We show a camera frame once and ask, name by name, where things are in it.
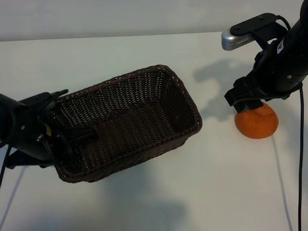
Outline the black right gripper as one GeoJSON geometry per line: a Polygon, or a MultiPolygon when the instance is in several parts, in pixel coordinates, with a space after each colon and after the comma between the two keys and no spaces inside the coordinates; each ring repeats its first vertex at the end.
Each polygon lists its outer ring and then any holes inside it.
{"type": "Polygon", "coordinates": [[[255,58],[253,70],[237,79],[225,94],[237,113],[263,106],[263,100],[286,99],[299,89],[308,75],[308,42],[301,38],[280,38],[255,58]]]}

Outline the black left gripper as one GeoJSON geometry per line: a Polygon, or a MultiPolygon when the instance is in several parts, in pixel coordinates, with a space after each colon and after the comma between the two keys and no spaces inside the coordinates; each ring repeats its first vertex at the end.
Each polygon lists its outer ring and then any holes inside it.
{"type": "Polygon", "coordinates": [[[6,144],[16,151],[6,154],[6,167],[52,165],[65,166],[74,160],[74,145],[94,136],[92,128],[65,129],[48,115],[49,108],[40,105],[6,106],[6,144]]]}

